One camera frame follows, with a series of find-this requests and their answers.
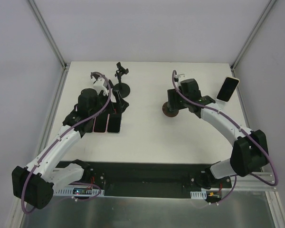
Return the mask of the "silver-edged phone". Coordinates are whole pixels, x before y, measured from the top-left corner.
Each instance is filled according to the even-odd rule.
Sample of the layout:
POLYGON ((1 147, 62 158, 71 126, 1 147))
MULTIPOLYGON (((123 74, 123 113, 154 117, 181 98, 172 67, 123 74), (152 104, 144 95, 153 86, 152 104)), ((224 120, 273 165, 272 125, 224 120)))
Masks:
POLYGON ((119 133, 121 129, 122 114, 111 114, 108 120, 107 132, 119 133))

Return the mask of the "brown round-base phone stand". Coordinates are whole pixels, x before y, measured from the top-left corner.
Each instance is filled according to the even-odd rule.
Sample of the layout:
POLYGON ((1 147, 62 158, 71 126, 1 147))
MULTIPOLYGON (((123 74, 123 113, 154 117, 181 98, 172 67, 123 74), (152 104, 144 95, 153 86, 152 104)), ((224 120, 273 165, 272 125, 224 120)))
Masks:
POLYGON ((173 118, 176 117, 179 113, 179 110, 170 110, 168 107, 168 102, 165 102, 162 106, 162 112, 165 116, 173 118))

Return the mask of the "black round-base phone stand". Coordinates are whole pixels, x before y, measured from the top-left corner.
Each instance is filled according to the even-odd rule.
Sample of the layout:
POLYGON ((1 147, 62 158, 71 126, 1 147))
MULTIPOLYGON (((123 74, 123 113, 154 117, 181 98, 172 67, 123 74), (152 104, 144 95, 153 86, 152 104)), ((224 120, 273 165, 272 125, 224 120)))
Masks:
POLYGON ((113 89, 119 91, 122 98, 126 98, 130 94, 131 89, 126 83, 122 82, 122 76, 128 74, 129 69, 124 68, 121 62, 118 62, 116 66, 117 70, 114 76, 117 78, 118 83, 114 85, 113 89))

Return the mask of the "pink-case phone front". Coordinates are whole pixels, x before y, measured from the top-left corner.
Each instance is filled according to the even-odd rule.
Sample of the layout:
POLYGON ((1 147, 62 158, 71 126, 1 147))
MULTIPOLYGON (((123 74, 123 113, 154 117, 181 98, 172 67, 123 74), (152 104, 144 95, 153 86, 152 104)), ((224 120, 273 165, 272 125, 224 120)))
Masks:
POLYGON ((94 133, 105 133, 107 129, 109 114, 101 114, 95 118, 94 133))

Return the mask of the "pink-case phone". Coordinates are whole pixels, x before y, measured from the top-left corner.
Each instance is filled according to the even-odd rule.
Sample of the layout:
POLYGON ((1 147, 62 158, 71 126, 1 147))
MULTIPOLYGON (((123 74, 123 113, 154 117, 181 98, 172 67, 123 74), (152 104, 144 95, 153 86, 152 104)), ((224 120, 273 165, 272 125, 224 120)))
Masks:
POLYGON ((94 133, 105 133, 107 129, 109 114, 101 114, 95 118, 94 133))
POLYGON ((228 102, 236 90, 239 82, 240 80, 237 78, 226 77, 217 94, 216 99, 223 102, 228 102))

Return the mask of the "black phone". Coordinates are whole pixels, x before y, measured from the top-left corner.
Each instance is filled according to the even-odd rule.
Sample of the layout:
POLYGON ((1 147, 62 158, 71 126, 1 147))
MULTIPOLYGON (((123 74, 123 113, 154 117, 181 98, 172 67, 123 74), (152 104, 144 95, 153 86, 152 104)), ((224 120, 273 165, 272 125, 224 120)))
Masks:
POLYGON ((94 128, 93 125, 86 125, 84 127, 84 131, 85 131, 85 133, 92 133, 93 132, 93 128, 94 128))

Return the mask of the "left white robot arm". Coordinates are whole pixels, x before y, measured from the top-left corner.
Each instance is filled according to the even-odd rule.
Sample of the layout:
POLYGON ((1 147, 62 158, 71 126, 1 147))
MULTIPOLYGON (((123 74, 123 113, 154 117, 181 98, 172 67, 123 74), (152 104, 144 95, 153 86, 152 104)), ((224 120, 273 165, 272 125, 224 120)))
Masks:
POLYGON ((92 88, 81 91, 77 104, 64 119, 51 144, 25 167, 17 166, 12 171, 13 194, 21 200, 24 213, 29 213, 26 204, 43 209, 56 190, 73 182, 92 184, 91 166, 82 160, 76 159, 58 172, 54 169, 86 133, 92 132, 96 118, 122 114, 128 106, 117 90, 111 90, 107 95, 92 88))

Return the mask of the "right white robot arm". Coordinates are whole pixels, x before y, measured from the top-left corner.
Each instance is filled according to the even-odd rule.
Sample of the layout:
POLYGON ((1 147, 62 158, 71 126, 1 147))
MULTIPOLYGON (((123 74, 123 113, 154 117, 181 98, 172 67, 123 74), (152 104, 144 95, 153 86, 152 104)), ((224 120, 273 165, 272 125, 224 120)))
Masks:
POLYGON ((202 96, 195 79, 172 78, 173 88, 168 90, 168 101, 162 110, 168 117, 175 117, 180 110, 188 109, 199 119, 209 123, 221 133, 232 146, 228 159, 209 166, 202 179, 209 187, 216 187, 227 176, 250 175, 270 163, 266 135, 261 130, 242 127, 225 114, 221 105, 210 96, 202 96))

